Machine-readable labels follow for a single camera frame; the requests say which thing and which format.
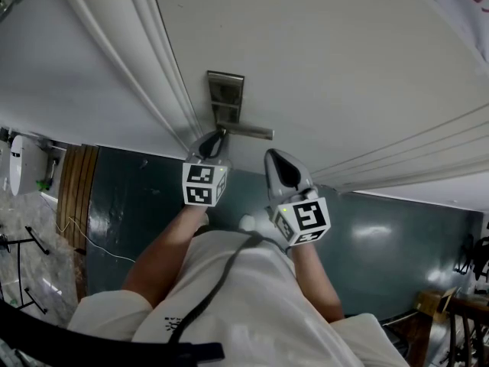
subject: person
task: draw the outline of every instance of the person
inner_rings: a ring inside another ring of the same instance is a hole
[[[82,299],[68,329],[168,343],[249,238],[225,231],[193,238],[205,212],[205,206],[185,206],[138,258],[122,289]],[[373,315],[345,319],[314,244],[290,254],[292,260],[268,241],[241,250],[180,342],[221,343],[225,359],[216,365],[407,366]]]

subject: white t-shirt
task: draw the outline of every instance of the white t-shirt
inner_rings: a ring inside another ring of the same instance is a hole
[[[175,287],[154,310],[139,294],[102,292],[81,301],[68,329],[167,343],[247,238],[223,231],[194,238]],[[241,251],[221,290],[180,342],[221,343],[225,359],[215,365],[407,366],[371,314],[327,323],[303,296],[291,260],[269,242]]]

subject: shirt sleeve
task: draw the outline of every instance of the shirt sleeve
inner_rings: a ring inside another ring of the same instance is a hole
[[[340,320],[331,327],[365,367],[408,367],[372,314]]]
[[[101,292],[84,297],[68,330],[106,339],[131,341],[153,307],[132,291]]]

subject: green floor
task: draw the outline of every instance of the green floor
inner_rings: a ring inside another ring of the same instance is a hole
[[[181,161],[102,148],[89,211],[89,236],[117,255],[137,258],[179,212]],[[465,287],[452,269],[462,239],[479,235],[482,215],[459,209],[322,188],[332,228],[316,243],[345,312],[385,319],[408,311],[416,292]],[[209,210],[212,225],[235,228],[268,204],[263,175],[232,171]],[[88,247],[89,293],[121,286],[131,263]]]

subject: white marker cube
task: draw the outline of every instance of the white marker cube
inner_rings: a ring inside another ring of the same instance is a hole
[[[182,186],[185,204],[215,206],[226,188],[227,177],[226,166],[184,163]]]
[[[272,222],[290,246],[315,242],[331,228],[324,197],[279,205]]]

